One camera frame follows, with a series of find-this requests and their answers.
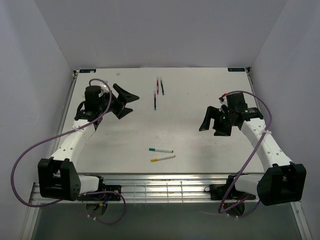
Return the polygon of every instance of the cable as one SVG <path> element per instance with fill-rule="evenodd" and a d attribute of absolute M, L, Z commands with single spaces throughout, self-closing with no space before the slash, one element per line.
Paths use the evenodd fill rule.
<path fill-rule="evenodd" d="M 230 94 L 234 94 L 234 93 L 244 93 L 244 94 L 248 94 L 248 95 L 251 95 L 253 96 L 254 98 L 258 99 L 265 107 L 265 109 L 267 110 L 268 114 L 269 114 L 269 122 L 265 125 L 265 128 L 264 128 L 264 131 L 267 131 L 272 123 L 272 114 L 271 114 L 271 111 L 269 109 L 269 107 L 267 106 L 267 104 L 262 100 L 260 99 L 258 96 L 254 95 L 253 93 L 251 92 L 248 92 L 248 91 L 242 91 L 242 90 L 236 90 L 236 91 L 230 91 L 228 93 L 225 93 L 225 96 L 228 96 Z M 223 207 L 223 204 L 225 203 L 225 200 L 227 199 L 230 191 L 232 190 L 232 188 L 234 187 L 234 185 L 236 184 L 236 181 L 239 179 L 239 177 L 241 176 L 241 174 L 244 172 L 245 168 L 247 167 L 247 165 L 249 164 L 249 162 L 251 161 L 251 159 L 253 158 L 253 156 L 255 155 L 255 153 L 257 152 L 260 144 L 262 143 L 264 137 L 266 135 L 266 132 L 263 132 L 259 141 L 257 142 L 257 144 L 255 145 L 252 153 L 250 154 L 250 156 L 248 157 L 248 159 L 245 161 L 245 163 L 243 164 L 242 168 L 240 169 L 240 171 L 237 173 L 237 175 L 235 176 L 235 178 L 233 179 L 232 183 L 230 184 L 229 188 L 227 189 L 227 191 L 225 192 L 222 200 L 221 200 L 221 203 L 219 205 L 219 208 L 218 208 L 218 212 L 219 213 L 225 213 L 231 209 L 233 209 L 234 207 L 236 207 L 237 205 L 243 203 L 245 200 L 247 200 L 248 197 L 242 199 L 241 201 L 233 204 L 232 206 L 230 207 L 227 207 L 226 209 L 223 209 L 222 210 L 222 207 Z M 254 207 L 250 212 L 246 213 L 245 215 L 242 215 L 242 217 L 244 216 L 248 216 L 249 214 L 251 214 L 259 205 L 260 201 L 258 201 L 258 203 L 256 204 L 256 207 Z"/>
<path fill-rule="evenodd" d="M 67 132 L 64 132 L 64 133 L 61 133 L 61 134 L 58 134 L 58 135 L 56 135 L 56 136 L 49 137 L 49 138 L 47 138 L 47 139 L 45 139 L 45 140 L 42 140 L 42 141 L 40 141 L 40 142 L 32 145 L 32 146 L 29 147 L 27 150 L 25 150 L 25 151 L 17 158 L 17 160 L 15 161 L 15 163 L 14 163 L 14 165 L 13 165 L 13 167 L 12 167 L 12 170 L 11 170 L 10 183 L 11 183 L 11 188 L 12 188 L 12 191 L 13 191 L 15 197 L 16 197 L 16 198 L 20 201 L 20 203 L 22 203 L 23 205 L 26 205 L 27 207 L 31 207 L 31 208 L 43 208 L 43 207 L 51 206 L 51 205 L 56 204 L 56 203 L 58 203 L 58 202 L 61 201 L 61 200 L 55 200 L 55 201 L 53 201 L 53 202 L 46 203 L 46 204 L 42 204 L 42 205 L 30 204 L 30 203 L 24 201 L 24 200 L 20 197 L 20 195 L 18 194 L 17 189 L 16 189 L 16 186 L 15 186 L 15 171 L 16 171 L 16 168 L 17 168 L 18 163 L 20 162 L 20 160 L 21 160 L 21 159 L 24 157 L 24 155 L 26 155 L 30 150 L 34 149 L 35 147 L 37 147 L 37 146 L 39 146 L 39 145 L 41 145 L 41 144 L 44 144 L 44 143 L 46 143 L 46 142 L 49 142 L 49 141 L 51 141 L 51 140 L 54 140 L 54 139 L 57 139 L 57 138 L 61 138 L 61 137 L 65 136 L 65 135 L 72 134 L 72 133 L 78 131 L 79 129 L 86 128 L 87 126 L 89 126 L 89 125 L 91 125 L 91 124 L 94 124 L 96 121 L 100 120 L 100 119 L 108 112 L 108 110 L 109 110 L 109 108 L 110 108 L 110 105 L 111 105 L 111 101 L 112 101 L 112 90 L 111 90 L 111 88 L 109 87 L 109 85 L 108 85 L 108 83 L 107 83 L 106 81 L 101 80 L 101 79 L 98 79 L 98 78 L 91 79 L 91 80 L 89 81 L 89 85 L 90 85 L 90 86 L 91 86 L 91 82 L 92 82 L 92 81 L 99 81 L 99 82 L 104 83 L 104 84 L 106 85 L 106 87 L 108 88 L 108 90 L 109 90 L 109 93 L 110 93 L 110 94 L 109 94 L 109 103 L 108 103 L 105 111 L 104 111 L 100 116 L 98 116 L 95 120 L 93 120 L 93 121 L 91 121 L 91 122 L 88 122 L 88 123 L 86 123 L 86 124 L 83 125 L 83 126 L 80 126 L 80 127 L 78 127 L 78 128 L 72 129 L 72 130 L 70 130 L 70 131 L 67 131 Z"/>
<path fill-rule="evenodd" d="M 120 222 L 122 220 L 122 218 L 125 216 L 126 211 L 127 211 L 127 203 L 126 203 L 126 200 L 125 200 L 124 196 L 122 196 L 120 193 L 115 192 L 115 191 L 98 191 L 98 192 L 87 192 L 86 193 L 86 195 L 96 195 L 96 194 L 115 194 L 115 195 L 118 195 L 123 201 L 122 214 L 117 220 L 112 221 L 112 222 L 101 220 L 99 218 L 96 218 L 95 216 L 91 216 L 90 214 L 88 214 L 87 216 L 92 218 L 95 221 L 98 221 L 98 222 L 106 224 L 106 225 L 114 225 L 114 224 L 117 224 L 118 222 Z"/>

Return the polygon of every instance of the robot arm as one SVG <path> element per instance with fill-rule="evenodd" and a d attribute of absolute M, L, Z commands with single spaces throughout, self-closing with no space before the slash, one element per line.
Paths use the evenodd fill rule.
<path fill-rule="evenodd" d="M 214 119 L 215 136 L 230 136 L 232 127 L 237 126 L 256 147 L 265 132 L 265 121 L 256 107 L 248 108 L 243 93 L 226 96 L 227 105 L 221 109 L 209 106 L 199 131 L 208 130 Z M 235 182 L 234 191 L 258 196 L 268 206 L 299 201 L 302 197 L 307 171 L 302 164 L 294 164 L 285 155 L 271 135 L 266 132 L 257 149 L 264 175 L 243 174 Z M 230 175 L 227 189 L 235 176 Z"/>
<path fill-rule="evenodd" d="M 109 112 L 113 112 L 118 119 L 121 119 L 133 111 L 131 108 L 126 108 L 126 104 L 139 99 L 117 84 L 114 84 L 113 88 L 118 92 L 117 98 L 102 84 L 88 86 L 85 89 L 85 101 L 78 106 L 73 122 L 72 129 L 75 129 L 75 132 L 67 135 L 49 159 L 43 158 L 38 163 L 42 197 L 75 201 L 81 194 L 101 190 L 100 177 L 78 175 L 77 161 L 83 147 L 96 132 L 102 117 L 95 120 Z"/>

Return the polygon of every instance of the tabletop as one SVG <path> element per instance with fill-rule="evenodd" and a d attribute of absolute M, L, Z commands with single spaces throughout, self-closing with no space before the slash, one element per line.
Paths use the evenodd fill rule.
<path fill-rule="evenodd" d="M 154 110 L 157 77 L 162 78 L 164 95 L 159 85 Z M 253 150 L 237 127 L 232 128 L 229 137 L 213 136 L 213 129 L 199 132 L 207 107 L 219 108 L 218 98 L 222 94 L 233 90 L 252 92 L 246 72 L 232 72 L 227 68 L 101 68 L 79 73 L 63 132 L 72 128 L 76 109 L 93 78 L 106 80 L 111 87 L 117 83 L 140 99 L 127 104 L 133 112 L 120 120 L 111 112 L 103 117 L 80 154 L 76 165 L 78 173 L 236 173 Z M 252 96 L 244 97 L 249 107 L 257 106 Z M 174 153 L 152 152 L 149 148 Z M 176 158 L 150 161 L 172 154 Z M 257 155 L 245 172 L 263 173 Z"/>

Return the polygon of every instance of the black label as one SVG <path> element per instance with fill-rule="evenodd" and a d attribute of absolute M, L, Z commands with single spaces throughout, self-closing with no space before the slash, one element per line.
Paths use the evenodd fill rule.
<path fill-rule="evenodd" d="M 243 67 L 228 67 L 228 72 L 245 72 Z"/>
<path fill-rule="evenodd" d="M 79 73 L 80 74 L 89 74 L 89 73 L 95 73 L 95 69 L 80 69 Z"/>

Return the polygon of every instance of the black marker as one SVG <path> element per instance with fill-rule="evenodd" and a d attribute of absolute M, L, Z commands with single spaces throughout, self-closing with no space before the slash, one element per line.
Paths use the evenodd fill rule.
<path fill-rule="evenodd" d="M 160 77 L 160 84 L 161 84 L 162 95 L 165 95 L 164 85 L 162 84 L 162 77 Z"/>
<path fill-rule="evenodd" d="M 154 97 L 154 110 L 157 110 L 157 105 L 156 105 L 156 102 L 157 102 L 157 99 L 156 99 L 156 90 L 153 91 L 153 97 Z"/>

